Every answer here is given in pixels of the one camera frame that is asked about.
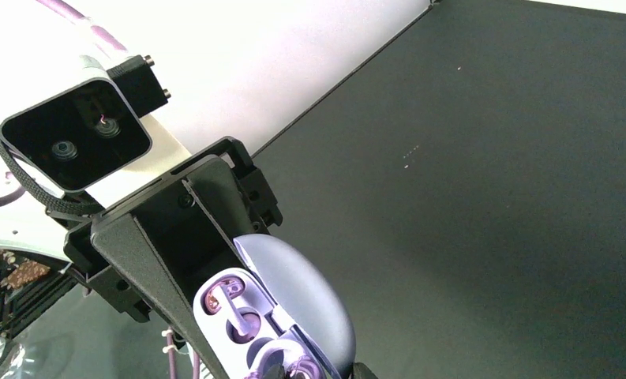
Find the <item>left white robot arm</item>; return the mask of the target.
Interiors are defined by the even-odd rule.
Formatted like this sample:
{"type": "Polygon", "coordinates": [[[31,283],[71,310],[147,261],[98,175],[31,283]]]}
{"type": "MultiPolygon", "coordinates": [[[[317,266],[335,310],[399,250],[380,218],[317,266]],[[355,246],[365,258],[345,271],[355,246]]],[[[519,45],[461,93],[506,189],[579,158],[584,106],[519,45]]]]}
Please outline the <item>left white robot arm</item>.
{"type": "Polygon", "coordinates": [[[158,137],[164,106],[149,56],[131,55],[104,28],[109,57],[0,125],[0,157],[66,235],[81,283],[117,311],[168,321],[215,378],[262,378],[251,343],[271,330],[249,300],[257,282],[234,239],[281,224],[276,199],[244,144],[225,137],[195,155],[158,137]]]}

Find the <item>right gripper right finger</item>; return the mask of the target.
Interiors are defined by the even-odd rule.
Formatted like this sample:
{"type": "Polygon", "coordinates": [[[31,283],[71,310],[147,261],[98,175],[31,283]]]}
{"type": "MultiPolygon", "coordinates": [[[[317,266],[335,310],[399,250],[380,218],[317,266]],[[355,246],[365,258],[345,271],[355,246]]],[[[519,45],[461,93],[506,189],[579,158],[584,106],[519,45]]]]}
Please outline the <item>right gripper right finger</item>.
{"type": "Polygon", "coordinates": [[[366,364],[355,362],[352,366],[351,379],[378,379],[378,377],[366,364]]]}

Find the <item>purple earbud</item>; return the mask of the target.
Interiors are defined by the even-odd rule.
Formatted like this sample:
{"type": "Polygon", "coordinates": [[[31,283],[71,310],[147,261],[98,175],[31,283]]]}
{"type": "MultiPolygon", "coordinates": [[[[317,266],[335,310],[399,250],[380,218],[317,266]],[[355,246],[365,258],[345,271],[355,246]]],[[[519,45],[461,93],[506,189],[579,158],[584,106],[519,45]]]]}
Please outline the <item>purple earbud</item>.
{"type": "Polygon", "coordinates": [[[296,340],[277,339],[264,344],[255,354],[244,378],[265,378],[275,364],[272,356],[280,356],[278,366],[283,368],[285,378],[326,378],[322,365],[309,350],[296,340]]]}
{"type": "Polygon", "coordinates": [[[245,291],[246,284],[242,279],[228,276],[211,285],[201,300],[207,315],[227,321],[227,335],[238,344],[251,342],[261,330],[261,316],[256,311],[240,310],[234,304],[245,291]]]}

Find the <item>lavender earbud charging case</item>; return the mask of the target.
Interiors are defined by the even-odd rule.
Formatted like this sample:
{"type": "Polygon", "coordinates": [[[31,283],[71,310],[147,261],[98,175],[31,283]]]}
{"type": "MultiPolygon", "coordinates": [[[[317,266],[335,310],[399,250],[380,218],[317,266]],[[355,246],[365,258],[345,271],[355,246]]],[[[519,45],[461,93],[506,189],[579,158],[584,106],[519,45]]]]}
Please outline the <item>lavender earbud charging case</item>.
{"type": "Polygon", "coordinates": [[[296,340],[322,365],[326,378],[349,378],[356,356],[354,327],[331,284],[302,253],[264,234],[234,239],[243,267],[217,272],[193,299],[196,323],[230,378],[244,378],[257,351],[268,341],[296,340]],[[261,330],[251,342],[238,344],[227,335],[228,323],[209,316],[201,304],[218,280],[238,276],[246,291],[234,304],[261,316],[261,330]]]}

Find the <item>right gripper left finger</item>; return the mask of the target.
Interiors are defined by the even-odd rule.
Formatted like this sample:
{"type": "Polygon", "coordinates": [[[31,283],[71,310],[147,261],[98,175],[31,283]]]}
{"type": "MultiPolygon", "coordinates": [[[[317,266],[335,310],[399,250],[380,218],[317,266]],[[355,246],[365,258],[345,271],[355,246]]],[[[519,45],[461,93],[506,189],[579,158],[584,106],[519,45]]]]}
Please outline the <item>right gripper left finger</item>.
{"type": "Polygon", "coordinates": [[[286,379],[287,372],[281,365],[271,366],[263,376],[263,379],[286,379]]]}

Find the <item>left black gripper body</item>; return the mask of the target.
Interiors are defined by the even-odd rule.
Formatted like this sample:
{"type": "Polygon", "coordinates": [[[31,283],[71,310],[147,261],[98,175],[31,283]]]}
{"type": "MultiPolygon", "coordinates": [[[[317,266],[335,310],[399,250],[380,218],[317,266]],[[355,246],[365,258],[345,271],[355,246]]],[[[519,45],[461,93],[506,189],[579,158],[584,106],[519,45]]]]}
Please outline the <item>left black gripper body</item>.
{"type": "Polygon", "coordinates": [[[282,223],[276,196],[245,145],[233,137],[224,137],[66,234],[64,253],[86,275],[90,288],[118,312],[128,314],[137,322],[147,322],[156,310],[95,249],[91,242],[92,227],[106,226],[127,214],[136,217],[177,284],[191,300],[205,280],[239,264],[233,251],[200,251],[185,241],[182,230],[185,211],[193,206],[193,199],[183,184],[182,171],[207,156],[225,160],[233,171],[252,221],[250,234],[267,234],[271,225],[282,223]]]}

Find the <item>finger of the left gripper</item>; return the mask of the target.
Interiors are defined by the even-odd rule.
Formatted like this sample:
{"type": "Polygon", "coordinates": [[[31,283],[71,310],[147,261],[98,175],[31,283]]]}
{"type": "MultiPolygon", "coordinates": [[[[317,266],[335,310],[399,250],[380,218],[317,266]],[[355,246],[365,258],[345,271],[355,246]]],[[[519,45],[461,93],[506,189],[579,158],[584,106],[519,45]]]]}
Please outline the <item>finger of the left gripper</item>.
{"type": "Polygon", "coordinates": [[[235,251],[234,239],[253,232],[249,211],[229,164],[207,156],[182,171],[193,199],[185,211],[185,241],[200,251],[235,251]]]}
{"type": "Polygon", "coordinates": [[[214,378],[228,374],[198,327],[192,306],[136,217],[92,227],[96,250],[166,318],[199,355],[214,378]]]}

